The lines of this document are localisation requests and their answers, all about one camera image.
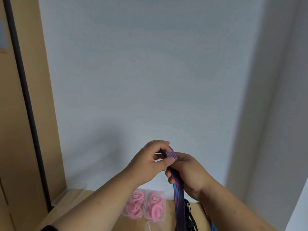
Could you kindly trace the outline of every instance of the container of pink bands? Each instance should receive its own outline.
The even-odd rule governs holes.
[[[147,190],[144,217],[154,223],[166,218],[166,195],[164,191]]]
[[[122,215],[127,216],[132,220],[136,220],[142,217],[144,212],[144,204],[146,199],[145,189],[136,189],[133,194],[129,197],[123,211]]]

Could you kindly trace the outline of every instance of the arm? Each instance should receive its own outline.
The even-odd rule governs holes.
[[[276,231],[254,214],[224,186],[218,183],[191,155],[176,152],[178,161],[171,165],[179,171],[184,190],[206,208],[219,231]],[[166,171],[169,183],[175,181]]]
[[[162,158],[155,154],[160,149],[171,152],[168,145],[169,142],[161,140],[148,143],[122,172],[52,225],[59,231],[111,230],[133,191],[174,163],[172,157],[155,162]]]

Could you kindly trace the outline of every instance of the wooden table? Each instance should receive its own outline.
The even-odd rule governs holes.
[[[75,205],[84,200],[94,191],[85,190],[74,203]],[[71,194],[67,193],[60,203],[65,204],[65,202],[71,200]],[[191,203],[191,214],[194,217],[199,231],[210,231],[211,227],[209,222],[207,221],[200,204]],[[41,230],[46,225],[50,225],[53,221],[55,221],[58,217],[63,215],[69,210],[69,208],[64,208],[60,206],[55,206],[54,209],[42,220],[40,225],[37,227],[36,231]],[[144,217],[141,217],[137,220],[130,220],[128,217],[120,215],[116,224],[113,227],[113,231],[144,231],[147,220]],[[175,209],[174,209],[174,201],[167,200],[166,201],[166,219],[160,223],[158,223],[154,230],[151,231],[174,231],[175,229]]]

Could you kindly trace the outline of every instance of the person's right hand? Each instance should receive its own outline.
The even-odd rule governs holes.
[[[181,152],[176,152],[175,154],[178,157],[178,161],[170,167],[179,171],[186,193],[191,198],[200,200],[202,191],[206,190],[214,179],[191,155]],[[174,184],[175,180],[172,178],[170,170],[166,170],[165,174],[169,183]]]

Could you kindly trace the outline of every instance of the purple strap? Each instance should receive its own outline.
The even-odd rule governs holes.
[[[172,152],[166,152],[165,150],[161,150],[164,157],[172,156],[175,161],[178,160],[175,152],[172,148],[170,148]],[[176,216],[176,231],[185,231],[185,202],[184,202],[184,188],[183,188],[183,180],[180,177],[180,174],[175,169],[168,167],[170,170],[172,177],[175,180],[173,184],[174,191],[174,201],[175,201],[175,216]]]

